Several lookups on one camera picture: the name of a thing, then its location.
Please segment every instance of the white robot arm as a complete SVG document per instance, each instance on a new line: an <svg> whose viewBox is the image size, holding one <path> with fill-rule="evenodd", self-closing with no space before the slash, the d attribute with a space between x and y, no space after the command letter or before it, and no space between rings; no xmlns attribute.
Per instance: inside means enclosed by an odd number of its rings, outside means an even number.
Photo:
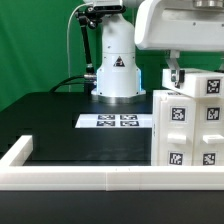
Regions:
<svg viewBox="0 0 224 224"><path fill-rule="evenodd" d="M102 65L97 70L97 88L92 96L107 103L131 103L145 98L141 88L141 71L135 63L134 27L122 14L112 14L122 7L137 7L142 0L85 0L93 2L102 17Z"/></svg>

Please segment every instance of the stacked blocks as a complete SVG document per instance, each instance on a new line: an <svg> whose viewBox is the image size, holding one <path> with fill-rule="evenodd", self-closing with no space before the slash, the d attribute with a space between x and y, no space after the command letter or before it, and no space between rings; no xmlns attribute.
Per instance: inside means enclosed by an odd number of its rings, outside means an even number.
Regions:
<svg viewBox="0 0 224 224"><path fill-rule="evenodd" d="M224 165L224 74L187 69L175 88L171 70L154 91L152 165Z"/></svg>

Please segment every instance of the table surface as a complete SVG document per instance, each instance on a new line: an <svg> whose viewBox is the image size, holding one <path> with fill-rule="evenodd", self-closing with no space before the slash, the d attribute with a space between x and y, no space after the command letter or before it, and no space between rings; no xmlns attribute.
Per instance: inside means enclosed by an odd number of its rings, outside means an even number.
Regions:
<svg viewBox="0 0 224 224"><path fill-rule="evenodd" d="M145 102L112 106L82 93L28 94L0 113L0 156L19 136L32 134L34 153L26 165L150 164L151 129L76 130L79 113L150 114L152 96ZM7 224L221 224L224 220L224 191L0 191L0 198L0 220Z"/></svg>

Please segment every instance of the green wall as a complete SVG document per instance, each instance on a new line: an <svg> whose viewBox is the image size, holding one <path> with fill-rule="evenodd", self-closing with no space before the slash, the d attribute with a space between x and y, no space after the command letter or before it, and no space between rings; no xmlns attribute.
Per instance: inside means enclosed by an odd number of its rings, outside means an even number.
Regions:
<svg viewBox="0 0 224 224"><path fill-rule="evenodd" d="M72 0L1 0L0 1L0 111L30 92L49 91L68 77L66 32L72 10L82 1ZM136 11L125 17L133 21ZM89 31L95 66L101 64L100 28ZM72 75L85 72L83 44L79 25L71 30ZM220 54L183 53L182 67L214 70ZM166 66L164 52L137 51L143 85L148 91L161 88L161 69ZM82 86L72 87L82 91Z"/></svg>

